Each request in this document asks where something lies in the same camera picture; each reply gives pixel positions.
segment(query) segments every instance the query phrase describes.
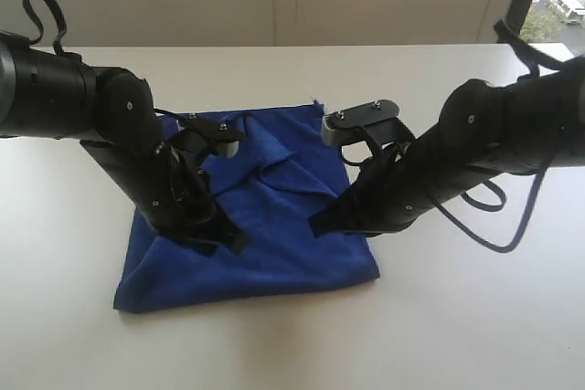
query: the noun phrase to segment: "window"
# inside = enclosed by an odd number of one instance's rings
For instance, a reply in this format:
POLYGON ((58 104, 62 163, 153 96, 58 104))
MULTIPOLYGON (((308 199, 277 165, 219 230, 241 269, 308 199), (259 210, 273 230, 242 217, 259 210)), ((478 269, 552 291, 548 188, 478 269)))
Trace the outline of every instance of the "window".
POLYGON ((585 0, 513 0, 508 21, 524 23, 520 36, 530 43, 559 42, 574 55, 585 54, 585 0))

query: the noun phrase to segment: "white table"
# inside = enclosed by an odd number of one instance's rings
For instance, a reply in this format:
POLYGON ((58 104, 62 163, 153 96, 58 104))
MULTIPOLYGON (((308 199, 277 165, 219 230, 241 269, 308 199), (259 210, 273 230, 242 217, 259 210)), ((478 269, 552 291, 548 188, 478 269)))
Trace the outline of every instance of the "white table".
MULTIPOLYGON (((169 110, 390 98, 417 134, 467 79, 503 85, 523 72, 504 46, 81 52, 144 76, 169 110)), ((0 159, 3 390, 585 387, 585 169, 549 173, 509 255, 431 212, 371 240, 374 283, 132 316, 112 297, 133 205, 74 141, 1 141, 0 159)), ((503 214, 449 206, 504 243, 530 181, 499 179, 503 214)))

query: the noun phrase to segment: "microfiber towel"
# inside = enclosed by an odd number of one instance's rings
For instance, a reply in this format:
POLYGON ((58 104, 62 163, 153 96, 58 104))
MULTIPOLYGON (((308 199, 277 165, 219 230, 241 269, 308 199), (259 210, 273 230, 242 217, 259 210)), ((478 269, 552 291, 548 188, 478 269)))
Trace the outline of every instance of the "microfiber towel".
MULTIPOLYGON (((363 235, 315 238, 307 218, 349 185, 335 148, 321 140, 323 106, 201 113, 245 132, 233 158, 210 156, 211 189, 248 235, 240 255, 220 247, 212 257, 181 248, 135 212, 114 308, 165 310, 275 294, 337 290, 376 279, 363 235)), ((164 118, 165 134, 177 131, 164 118)))

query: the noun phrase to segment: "screw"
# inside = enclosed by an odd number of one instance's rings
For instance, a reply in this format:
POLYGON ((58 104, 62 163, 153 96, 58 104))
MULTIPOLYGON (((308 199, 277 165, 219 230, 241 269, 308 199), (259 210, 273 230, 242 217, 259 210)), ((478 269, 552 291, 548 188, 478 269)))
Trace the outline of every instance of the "screw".
POLYGON ((156 145, 156 148, 154 148, 154 155, 160 154, 163 148, 165 148, 165 144, 160 142, 158 145, 156 145))

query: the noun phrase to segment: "white van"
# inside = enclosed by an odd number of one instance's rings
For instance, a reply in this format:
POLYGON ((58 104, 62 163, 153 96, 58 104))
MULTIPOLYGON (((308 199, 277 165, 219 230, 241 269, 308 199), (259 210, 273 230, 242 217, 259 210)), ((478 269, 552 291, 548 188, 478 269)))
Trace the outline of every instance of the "white van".
POLYGON ((585 16, 585 7, 579 0, 550 0, 550 3, 570 25, 581 23, 585 16))

